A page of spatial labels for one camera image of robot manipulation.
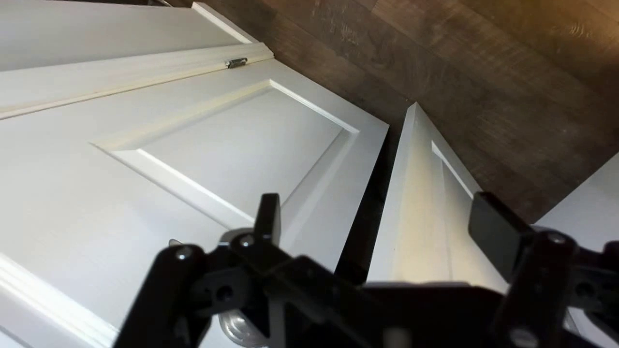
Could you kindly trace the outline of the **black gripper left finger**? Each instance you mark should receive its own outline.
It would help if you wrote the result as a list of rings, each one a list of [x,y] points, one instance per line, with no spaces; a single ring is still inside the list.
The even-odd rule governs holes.
[[[287,346],[275,272],[292,261],[281,237],[281,199],[263,193],[252,228],[230,230],[205,253],[196,243],[163,249],[112,348],[198,348],[221,313],[240,311],[269,348]]]

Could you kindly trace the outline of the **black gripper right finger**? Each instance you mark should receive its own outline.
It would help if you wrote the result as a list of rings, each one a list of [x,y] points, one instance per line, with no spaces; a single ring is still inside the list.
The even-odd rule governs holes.
[[[492,338],[503,348],[594,348],[563,328],[569,307],[612,340],[619,334],[619,243],[602,251],[575,237],[521,220],[494,193],[474,195],[468,234],[509,282],[492,321]]]

